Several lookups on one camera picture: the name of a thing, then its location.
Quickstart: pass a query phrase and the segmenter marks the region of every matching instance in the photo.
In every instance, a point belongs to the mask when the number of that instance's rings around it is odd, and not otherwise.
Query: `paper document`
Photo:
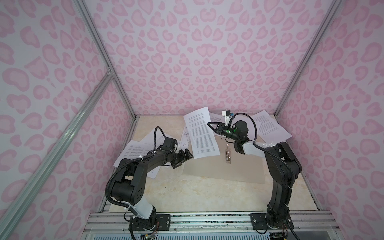
[[[184,121],[195,159],[220,154],[214,132],[207,125],[211,121],[208,107],[184,115]]]
[[[209,117],[211,118],[211,122],[225,122],[225,118],[222,115],[215,114],[215,113],[209,113]]]
[[[214,114],[214,113],[209,113],[209,116],[211,117],[211,122],[225,122],[225,118],[219,114]],[[235,116],[235,118],[233,119],[232,121],[232,125],[239,121],[239,120],[243,120],[244,122],[247,123],[247,127],[248,127],[248,138],[253,140],[255,138],[255,130],[254,130],[254,127],[253,127],[253,123],[252,123],[252,120],[249,119],[249,117],[245,116],[245,115],[237,115]],[[256,129],[259,129],[260,128],[260,125],[261,123],[260,122],[257,122],[255,121],[255,124],[256,124]]]
[[[153,150],[153,145],[130,140],[113,165],[115,167],[119,167],[120,161],[122,159],[135,159],[140,155],[145,156],[151,150]]]
[[[189,147],[189,133],[187,126],[184,126],[183,134],[179,142],[179,149],[186,150]]]
[[[155,127],[140,142],[152,145],[152,149],[153,149],[153,135],[154,135],[154,133],[155,133]],[[158,148],[160,145],[162,145],[164,143],[164,139],[165,138],[164,138],[163,134],[158,129],[156,132],[156,148]]]
[[[257,133],[267,144],[276,144],[292,137],[292,135],[271,118],[265,110],[253,115],[252,118],[261,123],[261,126],[257,129]]]

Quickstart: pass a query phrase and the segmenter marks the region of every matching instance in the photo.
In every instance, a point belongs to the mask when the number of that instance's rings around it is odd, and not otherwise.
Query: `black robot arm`
[[[131,236],[133,228],[141,231],[152,230],[158,222],[156,208],[143,196],[147,173],[168,162],[173,169],[177,168],[191,158],[193,155],[188,149],[177,151],[176,139],[165,137],[163,145],[149,151],[147,155],[121,160],[119,167],[107,182],[105,196],[112,204],[126,207],[134,214],[129,225]],[[129,176],[133,177],[132,180],[126,179]]]
[[[249,115],[246,116],[252,120],[255,127],[256,125],[253,119]],[[273,178],[272,196],[267,205],[265,216],[266,223],[270,228],[274,229],[286,224],[292,234],[299,239],[293,231],[294,226],[290,219],[288,208],[293,184],[298,178],[298,174],[301,172],[299,161],[286,142],[280,142],[274,146],[266,148],[257,145],[255,141],[252,141],[247,137],[248,127],[246,122],[237,121],[231,127],[234,117],[235,116],[231,115],[228,126],[222,122],[209,122],[208,126],[215,133],[233,139],[235,150],[238,153],[260,156],[260,153],[264,152],[269,172]]]

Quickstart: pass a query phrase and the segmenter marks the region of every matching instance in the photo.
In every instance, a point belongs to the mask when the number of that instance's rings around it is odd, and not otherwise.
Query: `marble surface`
[[[179,141],[185,123],[183,116],[142,116],[133,140],[141,141],[156,126]],[[265,159],[265,184],[185,175],[183,169],[161,167],[155,179],[147,177],[144,196],[157,212],[265,211],[271,199],[273,179]],[[317,210],[301,174],[293,186],[290,210]],[[126,210],[111,205],[109,211]]]

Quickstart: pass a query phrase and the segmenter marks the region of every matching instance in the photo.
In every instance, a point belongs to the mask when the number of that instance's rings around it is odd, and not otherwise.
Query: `aluminum frame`
[[[8,239],[13,233],[13,230],[34,201],[40,189],[55,169],[56,164],[68,149],[72,140],[83,126],[83,123],[88,118],[111,81],[112,75],[107,73],[90,97],[85,101],[84,105],[79,109],[79,112],[70,122],[60,139],[53,146],[52,150],[44,158],[42,164],[28,180],[18,197],[9,206],[0,222],[0,240]]]
[[[73,0],[73,2],[75,3],[75,5],[76,5],[76,7],[77,7],[77,9],[81,15],[81,18],[83,19],[89,33],[91,34],[91,37],[96,44],[96,48],[99,50],[100,56],[101,56],[101,58],[105,64],[105,66],[107,67],[108,71],[113,75],[113,81],[114,81],[114,83],[118,89],[118,92],[119,92],[121,98],[123,99],[123,102],[124,102],[126,108],[128,109],[129,113],[131,114],[131,117],[135,118],[136,115],[135,115],[135,112],[133,111],[131,103],[129,102],[127,93],[124,91],[124,88],[121,84],[121,81],[119,80],[119,77],[116,74],[116,71],[115,71],[115,68],[113,67],[111,59],[109,58],[108,53],[107,53],[107,51],[103,45],[103,42],[101,40],[101,37],[100,37],[96,27],[95,27],[95,24],[93,23],[93,19],[92,19],[92,16],[88,10],[87,5],[85,4],[84,0]]]
[[[132,123],[131,123],[131,125],[129,127],[129,131],[128,131],[127,135],[125,136],[124,142],[123,142],[123,144],[121,146],[120,153],[124,150],[124,148],[127,145],[127,143],[132,139],[132,136],[133,136],[133,134],[135,132],[136,124],[137,124],[138,121],[139,121],[139,117],[136,117],[135,119],[132,120]],[[108,202],[106,197],[105,197],[105,195],[103,195],[103,198],[101,199],[101,202],[99,204],[97,212],[98,213],[104,212],[107,205],[108,205],[108,209],[107,209],[107,211],[108,211],[109,207],[111,206],[111,203]]]
[[[305,52],[305,55],[303,57],[303,60],[299,64],[295,74],[292,77],[291,82],[289,83],[287,89],[285,90],[283,97],[281,98],[281,101],[279,105],[276,108],[276,111],[274,113],[275,117],[277,118],[281,111],[284,108],[284,105],[288,101],[288,97],[291,95],[293,88],[296,86],[297,82],[300,80],[301,74],[303,73],[303,70],[305,67],[307,67],[311,57],[313,56],[313,53],[316,51],[318,45],[320,44],[323,36],[331,26],[333,20],[335,19],[337,13],[341,11],[341,6],[343,5],[344,0],[333,0],[331,3],[331,6],[329,7],[327,13],[325,14],[324,19],[322,20],[318,30],[316,31],[313,40],[308,47],[308,50]]]
[[[170,214],[170,230],[164,233],[254,232],[250,213],[259,212],[166,212]],[[339,232],[330,211],[290,211],[296,232]],[[126,233],[129,223],[124,213],[90,214],[84,235]],[[268,232],[281,230],[269,229]]]

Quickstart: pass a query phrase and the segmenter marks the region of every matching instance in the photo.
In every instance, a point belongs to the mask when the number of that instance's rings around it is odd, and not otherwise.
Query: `wire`
[[[142,157],[143,159],[148,159],[150,157],[152,157],[153,155],[155,155],[155,153],[151,153],[151,154],[148,154],[148,155],[145,155],[144,157]],[[128,166],[129,164],[131,163],[134,163],[134,162],[138,162],[138,161],[141,161],[141,158],[135,158],[135,159],[132,159],[132,160],[128,160],[127,162],[123,163],[120,167],[118,167],[116,169],[116,171],[112,174],[112,176],[109,178],[108,182],[107,182],[107,185],[105,186],[105,198],[111,203],[111,204],[114,204],[114,205],[117,205],[117,206],[122,206],[122,207],[126,207],[127,209],[131,210],[131,207],[130,205],[128,204],[125,204],[125,203],[122,203],[122,202],[118,202],[116,200],[114,200],[112,197],[111,197],[111,193],[109,192],[109,189],[111,188],[111,184],[112,184],[112,181],[113,179],[116,177],[116,175],[121,171],[123,170],[126,166]]]
[[[129,218],[129,226],[128,226],[128,230],[129,230],[129,232],[131,233],[131,238],[132,238],[132,240],[136,240],[135,235],[133,234],[133,230],[132,230],[132,224],[131,224],[131,220],[132,220],[132,218],[133,218],[133,216],[131,216],[131,217]]]
[[[237,115],[245,115],[245,116],[247,116],[249,119],[251,119],[251,121],[252,121],[252,123],[253,123],[253,127],[255,128],[255,140],[256,140],[256,138],[257,138],[256,123],[255,123],[255,121],[251,118],[251,116],[249,116],[248,114],[246,114],[246,113],[235,113],[235,114],[233,115],[233,117],[229,120],[228,126],[231,126],[231,124],[232,124],[232,120],[233,120],[233,119],[235,118],[235,116],[237,116]]]
[[[228,142],[228,141],[227,141],[227,137],[225,137],[224,140],[225,140],[227,143],[234,143],[234,142]]]
[[[153,150],[156,149],[156,132],[157,132],[158,129],[160,129],[160,131],[161,131],[161,133],[163,134],[164,138],[166,137],[166,135],[165,135],[164,132],[163,132],[163,129],[161,129],[161,127],[157,126],[157,127],[155,128],[155,133],[153,134]]]
[[[285,225],[285,223],[283,223],[283,233],[284,233],[284,228],[285,228],[285,232],[286,232],[286,236],[288,236],[288,229],[287,229],[287,226]]]
[[[257,232],[258,234],[264,235],[264,234],[268,231],[268,223],[265,222],[265,224],[266,224],[266,229],[265,229],[265,231],[264,231],[263,233],[261,233],[261,232],[259,232],[258,230],[256,230],[256,232]]]
[[[127,220],[127,218],[125,217],[125,215],[127,214],[127,212],[129,212],[129,210],[127,210],[125,213],[124,213],[124,220],[129,222],[129,220]]]
[[[293,173],[293,170],[292,170],[292,168],[288,165],[288,163],[286,163],[282,158],[280,158],[278,155],[276,155],[275,153],[273,153],[273,152],[271,152],[271,151],[269,151],[269,150],[266,150],[265,148],[263,148],[263,147],[260,147],[259,145],[256,145],[256,143],[255,143],[256,141],[253,141],[253,145],[256,147],[256,148],[258,148],[258,149],[260,149],[260,150],[262,150],[262,151],[264,151],[264,152],[266,152],[266,153],[268,153],[269,155],[271,155],[271,156],[273,156],[273,157],[275,157],[277,160],[279,160],[287,169],[288,169],[288,171],[290,172],[290,175],[291,175],[291,182],[290,182],[290,184],[288,185],[289,187],[288,187],[288,193],[287,193],[287,198],[286,198],[286,200],[285,200],[285,214],[284,214],[284,219],[285,219],[285,222],[288,224],[288,228],[289,228],[289,230],[291,230],[291,233],[294,235],[294,237],[297,239],[297,240],[300,240],[300,238],[298,237],[298,235],[295,233],[295,231],[293,230],[293,228],[292,228],[292,226],[289,224],[289,218],[288,218],[288,215],[289,215],[289,213],[288,213],[288,204],[289,204],[289,201],[288,201],[288,199],[290,199],[291,198],[291,194],[292,194],[292,186],[293,186],[293,178],[295,177],[295,174]]]

